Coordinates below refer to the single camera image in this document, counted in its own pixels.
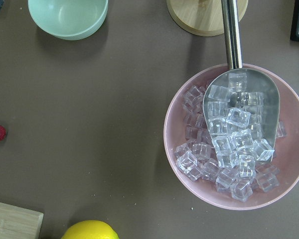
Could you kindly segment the steel ice scoop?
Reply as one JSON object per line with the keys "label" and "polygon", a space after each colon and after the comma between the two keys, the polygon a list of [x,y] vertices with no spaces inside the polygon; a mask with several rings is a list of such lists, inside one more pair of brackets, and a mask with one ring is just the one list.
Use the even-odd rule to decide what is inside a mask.
{"label": "steel ice scoop", "polygon": [[207,87],[203,100],[204,116],[207,120],[211,119],[208,116],[207,106],[211,101],[209,94],[215,92],[214,86],[227,86],[231,92],[235,92],[237,95],[244,91],[261,92],[264,94],[263,103],[265,107],[264,137],[269,145],[274,147],[280,113],[278,87],[267,74],[243,66],[237,2],[235,0],[223,0],[221,5],[229,70],[216,77]]}

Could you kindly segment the wooden cup stand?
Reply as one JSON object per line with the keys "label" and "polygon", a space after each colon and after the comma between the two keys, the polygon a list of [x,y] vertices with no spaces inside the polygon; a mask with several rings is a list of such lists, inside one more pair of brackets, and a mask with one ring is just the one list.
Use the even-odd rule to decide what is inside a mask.
{"label": "wooden cup stand", "polygon": [[198,36],[224,33],[220,0],[168,0],[168,11],[185,31]]}

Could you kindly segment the yellow lemon outer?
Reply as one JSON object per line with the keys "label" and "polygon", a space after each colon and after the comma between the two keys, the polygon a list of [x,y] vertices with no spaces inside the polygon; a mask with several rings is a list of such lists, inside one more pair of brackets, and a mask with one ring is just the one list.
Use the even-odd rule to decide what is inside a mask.
{"label": "yellow lemon outer", "polygon": [[118,234],[103,221],[86,220],[70,226],[62,239],[118,239]]}

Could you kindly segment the green bowl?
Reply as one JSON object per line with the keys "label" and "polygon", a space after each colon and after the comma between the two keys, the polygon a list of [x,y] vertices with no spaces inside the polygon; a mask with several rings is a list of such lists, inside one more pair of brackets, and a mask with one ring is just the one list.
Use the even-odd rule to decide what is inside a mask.
{"label": "green bowl", "polygon": [[107,0],[29,0],[29,13],[46,33],[65,40],[94,34],[104,23]]}

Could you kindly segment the wooden cutting board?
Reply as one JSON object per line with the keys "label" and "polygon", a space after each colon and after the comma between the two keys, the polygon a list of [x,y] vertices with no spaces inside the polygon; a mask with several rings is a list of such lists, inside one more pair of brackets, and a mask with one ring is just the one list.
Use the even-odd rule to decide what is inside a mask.
{"label": "wooden cutting board", "polygon": [[39,238],[44,213],[0,202],[0,239]]}

